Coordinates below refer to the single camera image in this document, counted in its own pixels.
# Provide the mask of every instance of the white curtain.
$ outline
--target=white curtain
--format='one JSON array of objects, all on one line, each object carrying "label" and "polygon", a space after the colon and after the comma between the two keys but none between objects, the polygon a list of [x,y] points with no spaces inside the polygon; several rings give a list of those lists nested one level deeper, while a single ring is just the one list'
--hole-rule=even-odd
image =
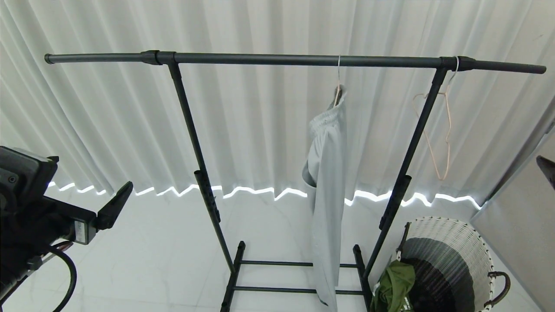
[{"label": "white curtain", "polygon": [[[451,85],[451,169],[439,181],[424,138],[407,198],[496,186],[555,95],[552,1],[23,1],[1,3],[0,141],[60,156],[54,181],[113,192],[178,192],[198,168],[167,67],[55,64],[45,53],[178,52],[455,56],[542,64],[544,75],[470,71]],[[337,85],[333,67],[182,64],[213,185],[298,188],[307,124]],[[432,69],[342,68],[355,189],[391,190]],[[448,122],[426,131],[440,171]],[[420,110],[423,101],[417,103]]]}]

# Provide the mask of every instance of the clothing rack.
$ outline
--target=clothing rack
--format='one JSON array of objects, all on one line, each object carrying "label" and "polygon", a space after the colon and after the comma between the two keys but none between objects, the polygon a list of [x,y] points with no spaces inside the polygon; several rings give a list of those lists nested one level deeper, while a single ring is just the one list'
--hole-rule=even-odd
[{"label": "clothing rack", "polygon": [[55,63],[82,63],[82,62],[142,62],[151,65],[167,65],[171,78],[174,82],[175,90],[179,98],[179,104],[183,111],[183,116],[187,125],[187,130],[193,143],[196,160],[199,164],[199,170],[195,171],[195,178],[199,184],[199,189],[204,199],[204,204],[210,215],[210,220],[216,231],[216,236],[224,253],[225,260],[231,272],[229,282],[225,291],[224,299],[221,304],[221,312],[228,312],[231,307],[231,301],[235,291],[273,291],[280,293],[309,293],[315,294],[315,289],[301,288],[270,288],[270,287],[252,287],[238,286],[237,278],[242,265],[282,265],[282,266],[312,266],[308,262],[290,262],[290,261],[256,261],[244,260],[245,242],[241,241],[237,247],[235,259],[231,259],[228,246],[225,242],[224,234],[220,227],[220,213],[216,206],[214,194],[206,171],[204,157],[200,149],[200,143],[196,134],[193,116],[189,108],[189,102],[181,80],[181,72],[179,63],[195,63],[195,64],[243,64],[243,65],[286,65],[286,66],[337,66],[339,60],[342,67],[406,67],[406,68],[434,68],[432,84],[424,108],[416,124],[414,134],[412,135],[410,144],[401,164],[395,185],[391,192],[391,197],[387,203],[384,215],[380,220],[379,228],[380,236],[374,246],[372,255],[367,265],[364,265],[360,247],[355,245],[353,253],[355,256],[355,264],[341,264],[341,268],[357,269],[360,278],[360,291],[354,290],[337,290],[337,294],[341,295],[362,295],[364,297],[367,311],[369,311],[372,302],[372,292],[370,290],[368,276],[377,259],[378,253],[384,243],[387,233],[393,223],[393,219],[399,209],[401,200],[410,183],[411,177],[407,175],[408,167],[414,156],[418,141],[422,136],[424,127],[430,116],[433,104],[436,100],[440,87],[445,79],[448,71],[469,71],[472,69],[482,69],[487,71],[504,71],[543,74],[546,71],[545,66],[505,63],[505,62],[489,62],[477,61],[470,57],[374,57],[374,56],[316,56],[316,55],[276,55],[276,54],[217,54],[217,53],[177,53],[150,50],[140,53],[102,53],[102,54],[46,54],[44,60],[49,64]]}]

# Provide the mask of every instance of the woven basket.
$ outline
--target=woven basket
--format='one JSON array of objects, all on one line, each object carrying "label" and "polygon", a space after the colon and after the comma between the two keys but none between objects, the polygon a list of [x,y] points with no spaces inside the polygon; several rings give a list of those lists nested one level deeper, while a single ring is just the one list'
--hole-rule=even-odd
[{"label": "woven basket", "polygon": [[[415,268],[409,297],[415,311],[489,311],[507,295],[511,281],[494,270],[490,251],[469,224],[440,217],[423,217],[405,226],[393,255]],[[495,278],[505,287],[493,297]]]}]

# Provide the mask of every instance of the white tile floor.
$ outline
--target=white tile floor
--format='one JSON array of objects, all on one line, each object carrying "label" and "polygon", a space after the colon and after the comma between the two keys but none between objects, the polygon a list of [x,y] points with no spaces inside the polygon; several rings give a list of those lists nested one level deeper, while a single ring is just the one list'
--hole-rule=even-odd
[{"label": "white tile floor", "polygon": [[[75,190],[47,195],[97,211],[109,198]],[[287,195],[274,201],[271,193],[237,192],[222,199],[215,192],[221,226],[234,258],[239,241],[246,242],[244,259],[310,261],[305,199]],[[367,261],[379,230],[386,201],[357,199],[345,207],[341,260],[354,263],[352,247],[360,245]],[[470,203],[436,199],[432,207],[419,201],[401,207],[372,271],[375,281],[396,247],[406,221],[437,215],[468,221]],[[172,193],[132,195],[111,230],[97,234],[89,246],[68,250],[78,269],[78,284],[64,311],[219,311],[229,278],[218,241],[198,191],[183,197]],[[496,268],[503,270],[497,261]],[[313,288],[310,268],[243,266],[239,285]],[[33,274],[4,305],[4,312],[51,311],[68,285],[67,268],[57,259]],[[341,269],[341,289],[360,288],[355,269]],[[360,296],[340,295],[340,311],[365,311]],[[232,311],[322,311],[311,294],[236,292]],[[509,295],[493,311],[539,311],[513,279]]]}]

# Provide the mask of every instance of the wall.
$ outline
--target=wall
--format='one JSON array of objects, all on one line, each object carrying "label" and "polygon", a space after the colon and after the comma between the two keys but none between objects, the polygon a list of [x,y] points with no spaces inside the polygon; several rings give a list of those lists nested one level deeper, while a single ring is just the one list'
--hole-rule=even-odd
[{"label": "wall", "polygon": [[[91,210],[109,198],[75,189],[48,195]],[[310,261],[310,212],[305,198],[271,193],[237,192],[223,199],[215,192],[221,226],[232,257],[239,241],[246,242],[245,259]],[[345,207],[341,260],[354,263],[352,247],[359,244],[365,261],[379,231],[386,201],[357,198]],[[401,207],[372,272],[375,281],[400,240],[404,223],[422,215],[469,220],[476,212],[469,202],[436,199],[432,207],[419,200]],[[217,312],[229,278],[220,246],[198,190],[182,197],[132,195],[111,230],[98,233],[89,246],[68,250],[78,269],[75,294],[64,312]],[[505,270],[495,260],[496,268]],[[245,266],[239,285],[312,288],[307,268]],[[58,259],[47,263],[14,293],[4,312],[52,311],[64,295],[68,271]],[[354,269],[341,269],[340,289],[360,289]],[[340,311],[363,312],[360,296],[338,296]],[[322,311],[315,295],[237,292],[232,311]],[[539,311],[526,292],[513,284],[508,297],[493,311]]]},{"label": "wall", "polygon": [[472,224],[546,311],[555,311],[555,191],[536,156],[555,159],[555,130]]}]

